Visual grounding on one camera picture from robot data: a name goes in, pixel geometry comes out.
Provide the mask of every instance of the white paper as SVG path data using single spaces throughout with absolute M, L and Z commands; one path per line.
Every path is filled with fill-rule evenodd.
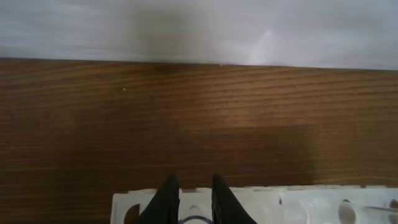
M 2 0 L 0 57 L 398 69 L 396 0 Z

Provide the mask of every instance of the dark wood plank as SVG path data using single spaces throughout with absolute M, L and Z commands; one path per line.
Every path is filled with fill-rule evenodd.
M 398 185 L 398 72 L 0 60 L 2 223 L 109 223 L 156 188 Z

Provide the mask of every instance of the brown wooden surface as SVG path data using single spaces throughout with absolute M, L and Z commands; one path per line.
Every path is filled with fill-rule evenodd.
M 1 223 L 109 223 L 112 194 L 398 185 L 398 72 L 0 60 Z

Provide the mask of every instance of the wooden table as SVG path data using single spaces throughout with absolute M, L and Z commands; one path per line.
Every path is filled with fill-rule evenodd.
M 0 60 L 1 223 L 109 223 L 113 193 L 398 185 L 398 72 Z

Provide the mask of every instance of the wood grain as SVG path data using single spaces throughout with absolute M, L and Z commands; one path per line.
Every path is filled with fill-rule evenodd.
M 0 60 L 2 223 L 109 223 L 113 193 L 398 185 L 398 72 Z

